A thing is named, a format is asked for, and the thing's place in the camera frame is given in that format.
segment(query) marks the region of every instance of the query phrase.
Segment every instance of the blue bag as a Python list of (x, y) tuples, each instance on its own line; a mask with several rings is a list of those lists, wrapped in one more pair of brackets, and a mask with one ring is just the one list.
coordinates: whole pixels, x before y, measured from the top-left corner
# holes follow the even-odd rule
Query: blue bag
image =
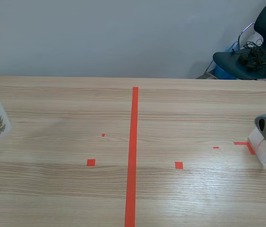
[[(228, 50), (226, 50), (225, 52), (232, 52), (232, 49), (234, 49), (235, 51), (237, 51), (239, 49), (238, 47), (238, 42), (235, 42)], [(215, 68), (215, 76), (218, 79), (237, 79), (235, 77), (233, 77), (231, 74), (229, 74), (228, 72), (225, 72), (223, 69), (221, 69), (218, 65), (216, 65)]]

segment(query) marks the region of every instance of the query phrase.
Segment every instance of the small red square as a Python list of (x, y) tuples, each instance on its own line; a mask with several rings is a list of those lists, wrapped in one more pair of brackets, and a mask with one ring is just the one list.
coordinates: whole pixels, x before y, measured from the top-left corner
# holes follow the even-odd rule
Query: small red square
[(175, 162), (176, 169), (183, 169), (183, 162)]
[(86, 166), (95, 166), (95, 159), (88, 159)]

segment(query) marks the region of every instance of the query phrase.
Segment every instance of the red tape line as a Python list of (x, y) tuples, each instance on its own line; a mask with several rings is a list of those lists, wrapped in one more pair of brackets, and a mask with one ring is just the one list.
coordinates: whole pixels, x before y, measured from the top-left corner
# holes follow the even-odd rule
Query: red tape line
[(138, 120), (138, 87), (133, 87), (131, 126), (129, 131), (129, 160), (128, 160), (127, 196), (125, 203), (124, 227), (135, 227), (137, 120)]
[(245, 145), (252, 155), (256, 154), (249, 142), (234, 142), (234, 145)]

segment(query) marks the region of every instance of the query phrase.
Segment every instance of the wooden table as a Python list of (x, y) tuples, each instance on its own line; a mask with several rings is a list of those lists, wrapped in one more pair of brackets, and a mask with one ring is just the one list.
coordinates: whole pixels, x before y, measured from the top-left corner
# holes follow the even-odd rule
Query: wooden table
[(233, 143), (266, 82), (3, 76), (0, 100), (0, 227), (266, 227), (266, 164)]

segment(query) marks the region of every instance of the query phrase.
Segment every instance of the chair seat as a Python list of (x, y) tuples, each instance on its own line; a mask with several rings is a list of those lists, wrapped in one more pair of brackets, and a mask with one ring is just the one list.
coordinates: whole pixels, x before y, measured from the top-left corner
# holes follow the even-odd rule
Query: chair seat
[(215, 63), (224, 71), (238, 79), (266, 79), (266, 75), (249, 71), (246, 67), (238, 62), (239, 54), (232, 52), (217, 52), (213, 55)]

